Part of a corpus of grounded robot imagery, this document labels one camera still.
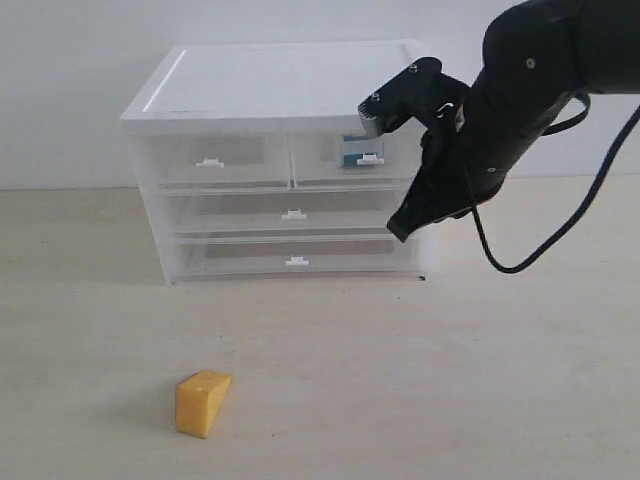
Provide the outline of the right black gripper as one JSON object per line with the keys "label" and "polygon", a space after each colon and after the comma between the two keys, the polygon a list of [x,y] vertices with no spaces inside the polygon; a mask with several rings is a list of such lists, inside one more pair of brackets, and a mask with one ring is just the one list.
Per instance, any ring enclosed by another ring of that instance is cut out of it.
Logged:
{"label": "right black gripper", "polygon": [[450,112],[434,117],[421,138],[421,165],[399,208],[386,228],[404,243],[423,227],[460,219],[475,204],[492,199],[500,185],[488,184],[491,175],[472,171],[452,154],[456,130]]}

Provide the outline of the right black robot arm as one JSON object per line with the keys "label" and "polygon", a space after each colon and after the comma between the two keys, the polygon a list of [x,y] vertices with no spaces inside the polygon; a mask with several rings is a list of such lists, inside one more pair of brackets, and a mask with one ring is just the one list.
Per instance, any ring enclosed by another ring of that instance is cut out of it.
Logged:
{"label": "right black robot arm", "polygon": [[575,95],[638,93],[639,4],[525,1],[491,22],[482,58],[446,146],[387,223],[400,241],[494,197]]}

